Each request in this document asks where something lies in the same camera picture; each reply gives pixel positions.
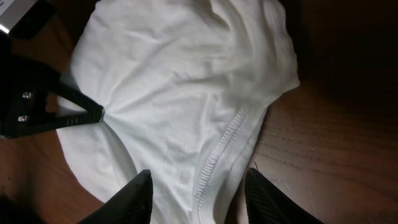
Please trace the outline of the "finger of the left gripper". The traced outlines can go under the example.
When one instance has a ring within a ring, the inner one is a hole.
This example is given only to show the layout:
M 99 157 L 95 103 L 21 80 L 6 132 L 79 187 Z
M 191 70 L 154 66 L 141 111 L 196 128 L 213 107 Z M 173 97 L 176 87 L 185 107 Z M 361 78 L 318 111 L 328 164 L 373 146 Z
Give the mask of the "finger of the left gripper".
M 104 110 L 102 111 L 86 111 L 75 114 L 65 114 L 61 112 L 55 113 L 54 129 L 68 128 L 85 124 L 100 123 L 104 118 Z
M 80 91 L 62 83 L 51 84 L 48 90 L 63 102 L 58 104 L 56 118 L 103 118 L 104 108 Z

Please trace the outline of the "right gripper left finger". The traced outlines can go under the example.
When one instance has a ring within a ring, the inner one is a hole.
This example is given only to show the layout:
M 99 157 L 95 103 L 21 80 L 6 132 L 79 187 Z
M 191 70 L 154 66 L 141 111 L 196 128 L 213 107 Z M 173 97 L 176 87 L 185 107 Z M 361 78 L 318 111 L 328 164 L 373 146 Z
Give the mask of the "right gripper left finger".
M 152 202 L 152 176 L 146 169 L 79 224 L 149 224 Z

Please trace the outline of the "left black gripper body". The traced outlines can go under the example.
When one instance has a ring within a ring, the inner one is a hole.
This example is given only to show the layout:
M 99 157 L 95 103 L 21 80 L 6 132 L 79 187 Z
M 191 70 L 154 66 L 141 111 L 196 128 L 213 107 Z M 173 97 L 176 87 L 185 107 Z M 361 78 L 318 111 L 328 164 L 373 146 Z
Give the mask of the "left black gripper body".
M 61 127 L 46 110 L 57 91 L 60 73 L 46 63 L 11 53 L 11 39 L 1 32 L 1 138 L 30 136 Z

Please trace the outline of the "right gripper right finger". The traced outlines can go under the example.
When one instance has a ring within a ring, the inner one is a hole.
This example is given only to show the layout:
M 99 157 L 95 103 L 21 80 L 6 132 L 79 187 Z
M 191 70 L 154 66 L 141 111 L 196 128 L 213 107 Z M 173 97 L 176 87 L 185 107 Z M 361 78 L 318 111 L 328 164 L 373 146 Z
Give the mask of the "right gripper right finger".
M 323 224 L 255 168 L 246 172 L 244 194 L 249 224 Z

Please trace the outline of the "white printed t-shirt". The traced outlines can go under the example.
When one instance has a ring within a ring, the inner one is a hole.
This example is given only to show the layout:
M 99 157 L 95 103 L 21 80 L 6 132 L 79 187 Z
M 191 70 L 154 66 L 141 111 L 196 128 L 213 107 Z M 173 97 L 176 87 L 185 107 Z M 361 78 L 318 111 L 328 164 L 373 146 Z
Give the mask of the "white printed t-shirt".
M 268 0 L 98 1 L 62 80 L 105 110 L 57 131 L 108 201 L 151 171 L 152 223 L 223 223 L 268 106 L 299 86 L 284 7 Z

